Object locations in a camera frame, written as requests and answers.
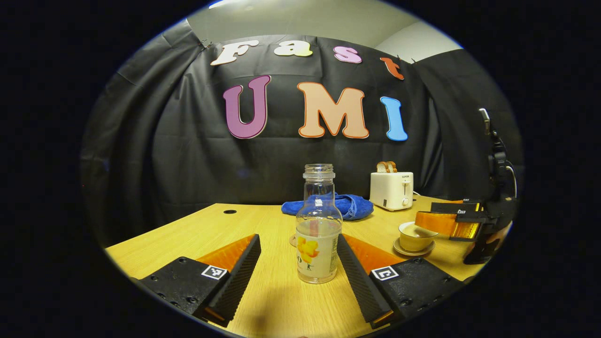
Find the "table surface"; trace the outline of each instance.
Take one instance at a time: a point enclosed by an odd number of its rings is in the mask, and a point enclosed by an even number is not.
[[[430,210],[431,202],[442,201],[418,195],[414,199],[406,210],[391,212],[375,206],[368,217],[345,221],[342,232],[410,259],[392,247],[398,226],[415,221],[415,214]],[[230,209],[237,212],[223,213]],[[330,282],[308,284],[298,278],[296,249],[289,243],[295,226],[295,217],[283,214],[281,206],[213,204],[106,250],[127,275],[142,279],[180,256],[196,259],[258,233],[261,256],[225,330],[245,337],[277,338],[357,337],[374,331],[361,315],[340,260]],[[423,258],[458,280],[475,275],[484,266],[463,264],[471,242],[449,241],[442,234],[435,242],[435,249]]]

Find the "screw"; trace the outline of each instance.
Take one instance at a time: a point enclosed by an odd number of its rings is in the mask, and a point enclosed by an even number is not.
[[[401,301],[401,306],[409,306],[411,305],[412,301],[410,299],[404,299]]]

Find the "letter i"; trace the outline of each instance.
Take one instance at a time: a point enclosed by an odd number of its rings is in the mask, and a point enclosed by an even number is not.
[[[407,133],[403,129],[403,120],[401,118],[401,102],[391,97],[383,96],[380,101],[386,107],[388,114],[388,132],[386,136],[393,141],[407,140]]]

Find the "black curtain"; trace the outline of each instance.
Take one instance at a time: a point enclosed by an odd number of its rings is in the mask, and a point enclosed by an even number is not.
[[[259,44],[232,63],[210,65],[223,45],[248,40]],[[307,41],[313,54],[275,55],[278,43],[286,40]],[[338,61],[336,46],[354,48],[362,63]],[[393,77],[381,57],[394,60],[404,80]],[[513,125],[504,118],[510,110],[491,104],[505,101],[497,88],[483,86],[486,72],[465,51],[435,57],[409,64],[365,46],[305,35],[248,37],[205,49],[187,21],[180,22],[121,67],[88,122],[82,184],[101,243],[116,244],[213,203],[301,200],[307,163],[332,163],[341,194],[368,198],[375,164],[394,161],[400,171],[414,173],[420,194],[482,197],[490,146],[477,108],[487,108],[503,125],[504,140],[512,143],[519,139],[511,139]],[[261,75],[271,76],[267,125],[255,138],[235,138],[227,128],[223,92],[243,86],[240,118],[250,121],[254,101],[248,82]],[[300,82],[322,84],[334,101],[344,88],[363,91],[369,137],[347,138],[341,131],[333,136],[327,128],[321,138],[301,137],[305,103],[296,87]],[[406,141],[386,137],[383,96],[401,102]],[[323,120],[320,124],[326,127]]]

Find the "ceiling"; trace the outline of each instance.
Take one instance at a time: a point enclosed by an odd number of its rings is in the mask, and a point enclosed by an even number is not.
[[[418,21],[412,14],[377,0],[226,0],[188,17],[194,33],[207,42],[301,34],[372,48]]]

